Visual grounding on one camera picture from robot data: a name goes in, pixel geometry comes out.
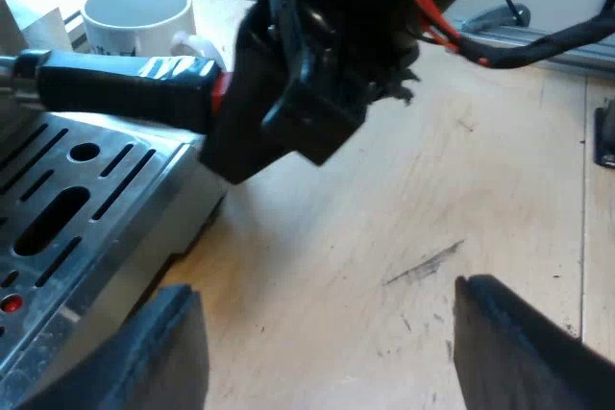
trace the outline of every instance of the wooden tabletop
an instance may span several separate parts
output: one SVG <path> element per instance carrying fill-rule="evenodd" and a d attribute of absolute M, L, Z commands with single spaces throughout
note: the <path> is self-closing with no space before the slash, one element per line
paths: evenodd
<path fill-rule="evenodd" d="M 230 64 L 249 5 L 195 0 Z M 461 275 L 494 275 L 615 359 L 615 173 L 589 142 L 615 84 L 430 46 L 413 69 L 410 107 L 373 105 L 322 168 L 291 155 L 233 187 L 166 276 L 202 295 L 206 408 L 464 408 Z"/>

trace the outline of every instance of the mug handle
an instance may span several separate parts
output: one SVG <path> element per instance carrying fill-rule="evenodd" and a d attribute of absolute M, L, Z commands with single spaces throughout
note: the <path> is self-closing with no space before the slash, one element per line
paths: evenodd
<path fill-rule="evenodd" d="M 180 31 L 173 36 L 171 41 L 171 55 L 209 58 L 226 72 L 227 67 L 220 56 L 217 48 L 202 36 L 190 35 L 186 31 Z"/>

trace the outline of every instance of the stainless steel drip tray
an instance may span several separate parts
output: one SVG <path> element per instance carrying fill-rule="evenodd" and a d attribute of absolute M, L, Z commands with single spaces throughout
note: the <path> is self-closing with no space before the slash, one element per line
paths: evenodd
<path fill-rule="evenodd" d="M 0 126 L 0 408 L 117 330 L 222 197 L 189 143 L 121 130 L 50 113 Z"/>

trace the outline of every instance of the black mount bracket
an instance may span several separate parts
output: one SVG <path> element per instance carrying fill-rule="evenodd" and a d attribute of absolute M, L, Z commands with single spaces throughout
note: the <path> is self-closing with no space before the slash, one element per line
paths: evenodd
<path fill-rule="evenodd" d="M 594 112 L 594 162 L 615 168 L 615 100 Z"/>

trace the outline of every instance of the white mug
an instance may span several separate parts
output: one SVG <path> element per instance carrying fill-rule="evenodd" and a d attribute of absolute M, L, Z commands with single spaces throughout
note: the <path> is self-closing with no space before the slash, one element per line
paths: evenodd
<path fill-rule="evenodd" d="M 92 53 L 137 57 L 192 55 L 224 61 L 196 36 L 192 0 L 87 0 L 81 10 Z"/>

